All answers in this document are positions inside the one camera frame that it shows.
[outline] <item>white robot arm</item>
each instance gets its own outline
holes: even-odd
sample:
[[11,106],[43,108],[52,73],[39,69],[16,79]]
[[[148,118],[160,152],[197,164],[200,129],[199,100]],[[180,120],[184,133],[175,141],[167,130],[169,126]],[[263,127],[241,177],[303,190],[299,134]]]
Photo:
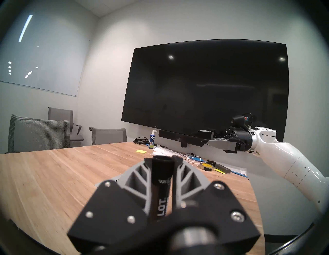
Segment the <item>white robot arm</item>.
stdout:
[[325,212],[329,204],[329,177],[325,178],[290,143],[277,141],[275,130],[264,127],[247,128],[243,116],[233,117],[232,124],[234,127],[226,129],[217,138],[205,140],[204,143],[227,153],[244,151],[260,157],[312,201],[318,211],[322,214]]
[[323,214],[329,202],[329,178],[307,160],[294,146],[278,142],[276,131],[263,127],[250,129],[255,135],[252,152],[272,168],[278,175],[292,183]]

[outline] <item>gray office chair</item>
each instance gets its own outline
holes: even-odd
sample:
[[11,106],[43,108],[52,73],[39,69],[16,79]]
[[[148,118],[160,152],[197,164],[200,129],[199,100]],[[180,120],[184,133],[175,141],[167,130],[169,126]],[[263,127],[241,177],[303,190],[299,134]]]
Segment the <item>gray office chair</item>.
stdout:
[[[69,120],[70,121],[70,141],[83,141],[83,136],[79,135],[81,126],[73,123],[73,111],[48,107],[48,120]],[[78,126],[78,133],[72,134],[73,126]]]
[[90,127],[91,145],[108,144],[127,141],[127,132],[125,128],[120,129],[100,129]]
[[70,122],[32,119],[12,114],[8,153],[70,147]]

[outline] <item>yellow sticky note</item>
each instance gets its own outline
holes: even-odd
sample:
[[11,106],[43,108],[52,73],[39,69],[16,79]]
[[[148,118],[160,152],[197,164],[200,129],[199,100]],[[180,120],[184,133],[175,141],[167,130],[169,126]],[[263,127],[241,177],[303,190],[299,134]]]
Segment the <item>yellow sticky note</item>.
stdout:
[[222,173],[222,174],[225,174],[223,171],[221,171],[221,170],[219,170],[219,169],[217,169],[217,168],[214,168],[214,170],[217,171],[217,172],[220,172],[220,173]]
[[139,152],[139,153],[147,153],[147,151],[144,151],[144,150],[137,150],[136,152]]

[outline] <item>whiteboard cleaner bottle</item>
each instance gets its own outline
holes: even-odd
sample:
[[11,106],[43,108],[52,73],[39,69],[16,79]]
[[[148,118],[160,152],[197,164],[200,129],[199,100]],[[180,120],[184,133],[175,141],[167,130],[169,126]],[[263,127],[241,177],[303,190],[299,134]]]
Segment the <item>whiteboard cleaner bottle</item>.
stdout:
[[155,139],[155,134],[157,131],[156,130],[153,130],[152,131],[152,134],[150,135],[150,142],[148,143],[148,148],[149,149],[153,149],[154,147],[154,139]]

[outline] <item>glass whiteboard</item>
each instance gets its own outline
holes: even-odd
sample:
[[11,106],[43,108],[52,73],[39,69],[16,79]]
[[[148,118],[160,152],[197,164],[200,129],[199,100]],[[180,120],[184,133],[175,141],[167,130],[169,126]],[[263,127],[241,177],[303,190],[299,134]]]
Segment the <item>glass whiteboard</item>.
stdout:
[[98,18],[71,1],[34,1],[0,45],[0,81],[76,96]]

